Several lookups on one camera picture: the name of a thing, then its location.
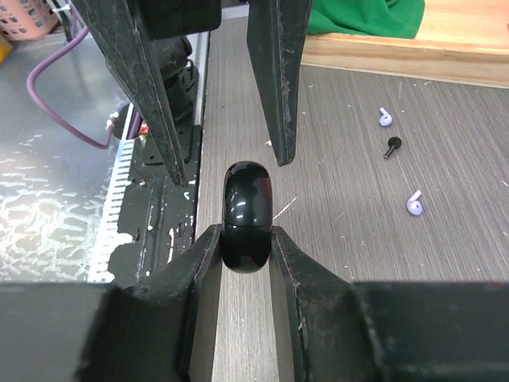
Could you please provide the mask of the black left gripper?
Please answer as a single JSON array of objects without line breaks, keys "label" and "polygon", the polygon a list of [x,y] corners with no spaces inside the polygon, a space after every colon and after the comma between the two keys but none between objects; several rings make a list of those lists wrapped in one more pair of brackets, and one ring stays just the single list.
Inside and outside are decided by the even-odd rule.
[{"label": "black left gripper", "polygon": [[[187,182],[184,159],[150,40],[213,31],[221,1],[74,1],[113,77],[141,112],[174,185]],[[310,0],[251,1],[247,48],[279,166],[295,158],[301,59]]]}]

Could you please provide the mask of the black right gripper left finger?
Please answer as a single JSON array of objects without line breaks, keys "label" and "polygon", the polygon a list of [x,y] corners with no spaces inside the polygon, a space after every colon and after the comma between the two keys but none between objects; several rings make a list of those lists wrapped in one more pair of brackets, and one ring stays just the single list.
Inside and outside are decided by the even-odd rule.
[{"label": "black right gripper left finger", "polygon": [[3,283],[4,381],[209,381],[220,227],[133,286]]}]

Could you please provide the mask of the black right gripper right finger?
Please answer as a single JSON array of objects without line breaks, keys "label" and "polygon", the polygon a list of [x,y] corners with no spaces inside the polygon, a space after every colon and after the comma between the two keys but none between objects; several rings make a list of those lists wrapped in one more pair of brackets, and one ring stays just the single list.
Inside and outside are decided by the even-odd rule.
[{"label": "black right gripper right finger", "polygon": [[347,282],[272,234],[282,381],[505,381],[508,285]]}]

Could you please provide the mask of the black earbud charging case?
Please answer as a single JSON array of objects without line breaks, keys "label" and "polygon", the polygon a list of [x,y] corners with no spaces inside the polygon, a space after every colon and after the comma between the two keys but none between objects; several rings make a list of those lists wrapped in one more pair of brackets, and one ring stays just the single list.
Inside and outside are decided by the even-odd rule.
[{"label": "black earbud charging case", "polygon": [[257,162],[230,166],[223,184],[220,246],[224,264],[241,274],[259,271],[271,252],[273,192],[270,175]]}]

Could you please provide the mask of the black earbud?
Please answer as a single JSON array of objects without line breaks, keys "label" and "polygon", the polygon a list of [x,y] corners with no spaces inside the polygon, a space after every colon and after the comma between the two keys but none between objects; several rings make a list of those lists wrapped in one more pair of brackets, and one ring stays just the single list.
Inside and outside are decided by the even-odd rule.
[{"label": "black earbud", "polygon": [[401,147],[402,139],[397,136],[391,137],[387,141],[387,145],[388,145],[388,150],[383,155],[383,157],[385,159],[388,159],[397,149],[399,149]]}]

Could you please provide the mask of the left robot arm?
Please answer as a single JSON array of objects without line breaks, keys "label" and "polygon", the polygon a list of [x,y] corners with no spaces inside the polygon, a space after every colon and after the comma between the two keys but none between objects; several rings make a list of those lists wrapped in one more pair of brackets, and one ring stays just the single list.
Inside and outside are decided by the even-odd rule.
[{"label": "left robot arm", "polygon": [[[73,2],[121,89],[146,121],[174,185],[183,185],[185,156],[176,121],[191,111],[181,79],[192,47],[187,35],[217,29],[220,1]],[[249,3],[247,47],[279,166],[295,158],[301,58],[312,3]]]}]

